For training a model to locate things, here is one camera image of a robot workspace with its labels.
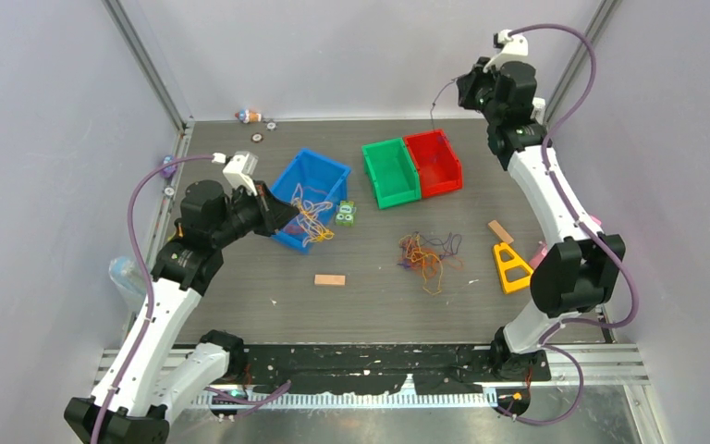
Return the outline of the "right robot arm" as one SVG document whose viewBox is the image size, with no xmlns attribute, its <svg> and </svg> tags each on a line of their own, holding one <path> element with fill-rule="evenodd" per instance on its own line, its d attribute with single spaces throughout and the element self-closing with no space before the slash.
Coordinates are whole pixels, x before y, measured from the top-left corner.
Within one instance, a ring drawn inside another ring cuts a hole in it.
<svg viewBox="0 0 710 444">
<path fill-rule="evenodd" d="M 611 299 L 626 245 L 582 207 L 557 161 L 549 129 L 533 115 L 535 69 L 479 58 L 457 78 L 459 106 L 482 114 L 491 152 L 519 185 L 545 236 L 546 255 L 530 278 L 532 299 L 490 344 L 489 364 L 514 379 L 550 337 Z"/>
</svg>

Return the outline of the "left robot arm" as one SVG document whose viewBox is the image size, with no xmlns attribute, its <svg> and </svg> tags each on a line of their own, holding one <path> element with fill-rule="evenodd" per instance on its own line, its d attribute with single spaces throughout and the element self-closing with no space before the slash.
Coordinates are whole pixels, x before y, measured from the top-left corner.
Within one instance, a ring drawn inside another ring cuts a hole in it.
<svg viewBox="0 0 710 444">
<path fill-rule="evenodd" d="M 222 251 L 250 233 L 270 237 L 299 213 L 262 181 L 230 194 L 215 180 L 190 185 L 176 232 L 159 251 L 146 299 L 124 345 L 87 398 L 73 398 L 64 418 L 84 443 L 164 443 L 170 426 L 216 379 L 239 381 L 247 368 L 243 340 L 206 333 L 166 376 L 161 369 L 180 329 L 222 267 Z"/>
</svg>

